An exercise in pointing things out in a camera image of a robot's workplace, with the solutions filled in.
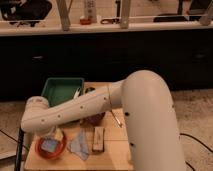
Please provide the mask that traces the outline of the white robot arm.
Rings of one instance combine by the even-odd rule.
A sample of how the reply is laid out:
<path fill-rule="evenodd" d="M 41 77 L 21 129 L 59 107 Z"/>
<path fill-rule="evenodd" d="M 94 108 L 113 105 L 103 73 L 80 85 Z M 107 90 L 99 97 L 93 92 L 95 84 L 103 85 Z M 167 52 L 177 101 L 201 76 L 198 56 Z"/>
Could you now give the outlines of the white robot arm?
<path fill-rule="evenodd" d="M 136 71 L 54 107 L 33 96 L 21 128 L 45 134 L 57 125 L 117 108 L 124 113 L 134 171 L 186 171 L 173 99 L 164 79 L 153 71 Z"/>

